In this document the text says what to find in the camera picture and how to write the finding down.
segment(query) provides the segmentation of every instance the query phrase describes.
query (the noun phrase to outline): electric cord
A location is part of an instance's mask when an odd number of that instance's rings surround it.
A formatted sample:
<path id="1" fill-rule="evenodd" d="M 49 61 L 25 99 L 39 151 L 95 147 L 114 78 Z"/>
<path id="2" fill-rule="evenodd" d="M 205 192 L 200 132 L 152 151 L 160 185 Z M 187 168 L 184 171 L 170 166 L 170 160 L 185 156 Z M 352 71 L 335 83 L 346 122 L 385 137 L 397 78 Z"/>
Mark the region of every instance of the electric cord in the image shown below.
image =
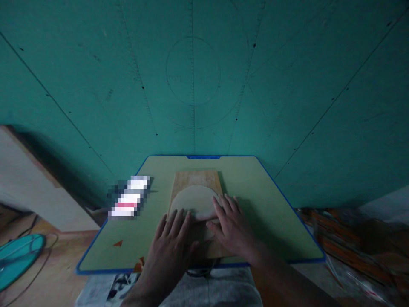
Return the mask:
<path id="1" fill-rule="evenodd" d="M 10 302 L 7 303 L 6 305 L 2 305 L 2 306 L 0 306 L 0 307 L 8 307 L 8 306 L 10 306 L 12 303 L 16 302 L 16 301 L 28 290 L 28 288 L 32 285 L 32 283 L 33 283 L 33 282 L 35 281 L 35 279 L 38 277 L 38 275 L 40 274 L 40 272 L 43 270 L 43 268 L 45 267 L 45 265 L 46 265 L 48 259 L 50 258 L 50 255 L 51 255 L 53 246 L 57 243 L 57 241 L 58 241 L 58 239 L 59 239 L 59 236 L 58 236 L 56 233 L 54 233 L 54 232 L 49 233 L 48 235 L 55 235 L 55 241 L 54 241 L 49 247 L 44 248 L 45 250 L 48 249 L 49 252 L 48 252 L 48 255 L 47 255 L 46 259 L 44 260 L 44 262 L 43 262 L 41 268 L 38 270 L 37 274 L 34 276 L 34 278 L 31 280 L 31 282 L 27 285 L 27 287 L 25 287 L 25 289 L 24 289 L 23 291 L 21 291 L 12 301 L 10 301 Z"/>

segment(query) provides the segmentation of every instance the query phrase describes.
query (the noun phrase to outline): cable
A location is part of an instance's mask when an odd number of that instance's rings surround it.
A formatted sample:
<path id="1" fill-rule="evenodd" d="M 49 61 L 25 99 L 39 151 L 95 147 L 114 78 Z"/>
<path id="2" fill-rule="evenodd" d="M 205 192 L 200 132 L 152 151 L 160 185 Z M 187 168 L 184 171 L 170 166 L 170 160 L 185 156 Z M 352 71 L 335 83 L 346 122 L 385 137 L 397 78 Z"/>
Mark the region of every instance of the cable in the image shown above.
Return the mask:
<path id="1" fill-rule="evenodd" d="M 31 231 L 34 228 L 35 222 L 37 221 L 38 215 L 35 215 L 35 218 L 33 220 L 33 222 L 31 223 L 31 226 L 29 228 L 27 228 L 26 230 L 24 230 L 22 233 L 20 233 L 17 238 L 20 238 L 23 234 L 25 234 L 26 232 L 29 232 L 28 234 L 31 234 Z"/>
<path id="2" fill-rule="evenodd" d="M 37 278 L 37 276 L 38 276 L 38 275 L 40 274 L 40 272 L 43 270 L 43 268 L 45 267 L 45 265 L 46 265 L 48 259 L 50 258 L 50 255 L 51 255 L 53 246 L 57 243 L 57 241 L 58 241 L 58 239 L 59 239 L 58 235 L 57 235 L 56 233 L 54 233 L 54 232 L 49 233 L 48 235 L 55 235 L 56 238 L 55 238 L 55 241 L 54 241 L 49 247 L 45 248 L 45 249 L 48 249 L 49 252 L 48 252 L 48 255 L 47 255 L 46 259 L 45 259 L 44 262 L 43 262 L 43 265 L 42 265 L 41 268 L 38 270 L 37 274 L 34 276 L 34 278 L 31 280 L 31 282 L 28 284 L 28 286 L 27 286 L 23 291 L 21 291 L 19 295 L 17 295 L 17 296 L 16 296 L 11 302 L 9 302 L 8 304 L 2 305 L 2 306 L 0 306 L 0 307 L 8 307 L 8 306 L 10 306 L 12 303 L 14 303 L 16 300 L 18 300 L 18 299 L 28 290 L 28 288 L 32 285 L 32 283 L 35 281 L 35 279 Z"/>

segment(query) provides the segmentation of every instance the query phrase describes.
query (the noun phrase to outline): wooden cutting board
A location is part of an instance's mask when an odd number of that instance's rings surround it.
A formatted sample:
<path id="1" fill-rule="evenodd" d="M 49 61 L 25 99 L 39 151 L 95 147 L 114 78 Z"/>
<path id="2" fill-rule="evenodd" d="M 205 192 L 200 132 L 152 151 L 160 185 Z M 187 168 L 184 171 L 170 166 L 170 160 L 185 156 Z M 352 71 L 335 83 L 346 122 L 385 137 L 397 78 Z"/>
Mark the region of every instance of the wooden cutting board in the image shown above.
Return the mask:
<path id="1" fill-rule="evenodd" d="M 217 195 L 223 194 L 222 186 L 220 185 L 219 175 L 216 170 L 201 170 L 201 171 L 181 171 L 176 172 L 175 180 L 173 181 L 172 194 L 170 196 L 169 210 L 176 195 L 191 185 L 203 185 L 211 188 Z M 227 251 L 222 244 L 213 237 L 208 242 L 204 242 L 199 247 L 197 252 L 198 260 L 215 259 L 233 256 Z"/>

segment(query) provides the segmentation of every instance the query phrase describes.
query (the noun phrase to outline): right hand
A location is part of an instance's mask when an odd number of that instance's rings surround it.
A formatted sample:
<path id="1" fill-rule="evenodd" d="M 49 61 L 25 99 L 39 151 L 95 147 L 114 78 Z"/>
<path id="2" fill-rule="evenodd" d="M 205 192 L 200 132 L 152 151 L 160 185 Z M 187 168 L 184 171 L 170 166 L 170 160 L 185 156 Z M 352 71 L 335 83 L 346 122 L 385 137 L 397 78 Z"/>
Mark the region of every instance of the right hand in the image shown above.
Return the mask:
<path id="1" fill-rule="evenodd" d="M 220 225 L 209 221 L 206 226 L 228 251 L 253 263 L 262 243 L 254 235 L 239 207 L 237 198 L 232 199 L 225 194 L 225 196 L 220 195 L 219 200 L 220 204 L 213 197 L 213 205 Z"/>

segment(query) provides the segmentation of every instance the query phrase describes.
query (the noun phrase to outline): blue table edge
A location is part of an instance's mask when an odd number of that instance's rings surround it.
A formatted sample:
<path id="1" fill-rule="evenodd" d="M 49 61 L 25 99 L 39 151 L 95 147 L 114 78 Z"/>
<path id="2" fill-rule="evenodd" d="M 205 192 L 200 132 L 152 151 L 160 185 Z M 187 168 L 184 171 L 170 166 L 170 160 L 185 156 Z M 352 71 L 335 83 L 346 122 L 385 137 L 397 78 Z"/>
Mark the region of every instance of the blue table edge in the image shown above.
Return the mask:
<path id="1" fill-rule="evenodd" d="M 260 165 L 263 167 L 263 169 L 265 170 L 265 172 L 267 173 L 267 175 L 271 178 L 271 180 L 274 182 L 275 186 L 277 187 L 277 189 L 280 191 L 281 195 L 284 197 L 284 199 L 286 200 L 286 202 L 288 203 L 288 205 L 291 207 L 291 209 L 293 210 L 294 214 L 298 217 L 299 221 L 301 222 L 301 224 L 304 226 L 304 228 L 306 229 L 306 231 L 310 234 L 312 240 L 314 241 L 314 243 L 316 244 L 316 246 L 320 249 L 320 251 L 322 252 L 323 256 L 320 258 L 311 258 L 311 259 L 299 259 L 299 260 L 291 260 L 291 261 L 287 261 L 288 264 L 299 264 L 299 263 L 322 263 L 326 261 L 326 253 L 323 251 L 323 249 L 321 248 L 321 246 L 318 244 L 318 242 L 315 240 L 314 236 L 311 234 L 311 232 L 308 230 L 307 226 L 304 224 L 304 222 L 302 221 L 302 219 L 300 218 L 300 216 L 297 214 L 297 212 L 295 211 L 295 209 L 293 208 L 293 206 L 290 204 L 290 202 L 288 201 L 287 197 L 285 197 L 285 195 L 283 194 L 283 192 L 281 191 L 281 189 L 279 188 L 279 186 L 276 184 L 276 182 L 274 181 L 273 177 L 271 177 L 271 175 L 267 172 L 267 170 L 265 169 L 264 165 L 261 163 L 261 161 L 259 160 L 259 158 L 257 158 L 256 156 L 194 156 L 194 155 L 151 155 L 151 156 L 147 156 L 144 160 L 144 162 L 141 164 L 141 166 L 139 167 L 138 171 L 136 172 L 136 175 L 139 173 L 139 171 L 141 170 L 142 166 L 145 164 L 146 160 L 149 157 L 152 156 L 185 156 L 188 159 L 220 159 L 220 157 L 254 157 L 257 159 L 257 161 L 260 163 Z M 105 220 L 104 224 L 101 226 L 101 228 L 99 229 L 98 233 L 96 234 L 95 238 L 92 240 L 90 246 L 86 249 L 84 255 L 81 257 L 80 261 L 78 262 L 76 268 L 75 268 L 75 273 L 77 275 L 100 275 L 100 274 L 129 274 L 132 273 L 134 268 L 129 268 L 129 269 L 106 269 L 106 270 L 84 270 L 81 271 L 80 270 L 80 266 L 82 261 L 84 260 L 84 258 L 86 257 L 86 255 L 88 254 L 88 251 L 91 249 L 92 245 L 94 244 L 94 242 L 97 240 L 100 232 L 102 231 L 102 229 L 104 228 L 105 224 L 107 223 L 108 219 Z M 249 263 L 247 262 L 238 262 L 238 263 L 226 263 L 226 264 L 219 264 L 217 266 L 215 266 L 215 269 L 225 269 L 225 268 L 238 268 L 238 267 L 247 267 L 250 266 Z"/>

